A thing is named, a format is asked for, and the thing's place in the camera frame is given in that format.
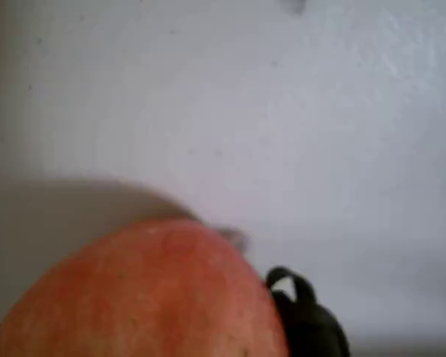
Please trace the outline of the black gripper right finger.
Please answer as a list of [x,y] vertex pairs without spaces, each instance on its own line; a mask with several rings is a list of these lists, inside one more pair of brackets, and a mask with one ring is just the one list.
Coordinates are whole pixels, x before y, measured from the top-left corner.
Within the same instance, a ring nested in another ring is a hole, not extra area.
[[[293,283],[294,300],[284,291],[274,289],[284,278]],[[267,273],[265,285],[282,319],[290,356],[350,357],[346,333],[335,315],[318,302],[314,287],[307,279],[289,268],[276,266]]]

